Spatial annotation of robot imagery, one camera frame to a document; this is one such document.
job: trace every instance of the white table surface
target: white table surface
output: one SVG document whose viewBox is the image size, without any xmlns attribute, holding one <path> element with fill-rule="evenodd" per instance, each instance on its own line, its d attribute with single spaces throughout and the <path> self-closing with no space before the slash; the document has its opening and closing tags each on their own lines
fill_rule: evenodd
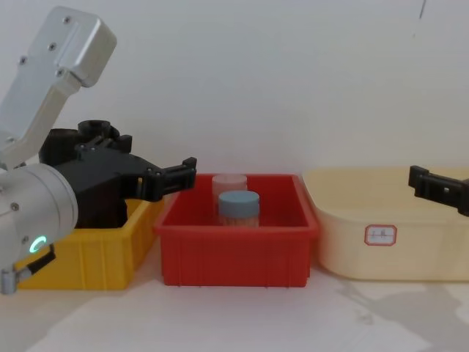
<svg viewBox="0 0 469 352">
<path fill-rule="evenodd" d="M 128 290 L 0 297 L 1 352 L 466 352 L 469 285 L 167 287 L 156 243 Z"/>
</svg>

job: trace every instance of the red bin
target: red bin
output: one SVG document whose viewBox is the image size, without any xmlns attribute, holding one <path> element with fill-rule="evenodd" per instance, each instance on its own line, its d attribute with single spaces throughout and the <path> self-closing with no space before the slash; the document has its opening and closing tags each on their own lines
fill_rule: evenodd
<svg viewBox="0 0 469 352">
<path fill-rule="evenodd" d="M 259 227 L 219 226 L 212 177 L 173 196 L 158 218 L 164 283 L 179 286 L 304 287 L 317 221 L 296 175 L 247 175 L 260 195 Z"/>
</svg>

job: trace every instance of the green indicator light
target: green indicator light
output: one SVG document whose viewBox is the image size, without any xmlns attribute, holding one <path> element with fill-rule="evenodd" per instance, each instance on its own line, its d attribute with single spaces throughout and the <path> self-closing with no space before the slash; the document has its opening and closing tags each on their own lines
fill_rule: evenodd
<svg viewBox="0 0 469 352">
<path fill-rule="evenodd" d="M 29 247 L 29 253 L 36 253 L 39 251 L 47 242 L 47 238 L 45 236 L 40 236 L 34 240 L 32 245 Z"/>
</svg>

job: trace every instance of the blue jar lid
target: blue jar lid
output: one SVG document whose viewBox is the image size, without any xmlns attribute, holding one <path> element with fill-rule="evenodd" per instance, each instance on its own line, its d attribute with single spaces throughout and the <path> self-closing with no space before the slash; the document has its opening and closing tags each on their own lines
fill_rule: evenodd
<svg viewBox="0 0 469 352">
<path fill-rule="evenodd" d="M 235 219 L 259 215 L 259 195 L 252 191 L 228 191 L 218 196 L 218 213 Z"/>
</svg>

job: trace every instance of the plastic container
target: plastic container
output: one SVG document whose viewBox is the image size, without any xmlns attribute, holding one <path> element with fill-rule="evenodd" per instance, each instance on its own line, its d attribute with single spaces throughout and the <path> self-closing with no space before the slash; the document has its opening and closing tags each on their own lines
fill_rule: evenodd
<svg viewBox="0 0 469 352">
<path fill-rule="evenodd" d="M 259 226 L 259 195 L 253 191 L 229 191 L 218 197 L 218 220 L 225 226 Z"/>
<path fill-rule="evenodd" d="M 469 168 L 430 169 L 469 177 Z M 322 266 L 353 279 L 469 280 L 469 218 L 414 197 L 408 178 L 409 167 L 304 173 L 322 229 Z"/>
<path fill-rule="evenodd" d="M 259 227 L 217 225 L 212 175 L 170 201 L 155 224 L 166 285 L 303 287 L 317 223 L 294 175 L 247 175 L 260 195 Z"/>
<path fill-rule="evenodd" d="M 57 258 L 19 284 L 23 289 L 122 290 L 132 281 L 155 236 L 152 226 L 163 202 L 128 200 L 122 228 L 78 229 L 55 243 Z M 17 264 L 22 268 L 46 249 Z"/>
<path fill-rule="evenodd" d="M 218 197 L 228 191 L 247 191 L 248 178 L 241 174 L 219 174 L 212 178 L 213 212 L 218 213 Z"/>
</svg>

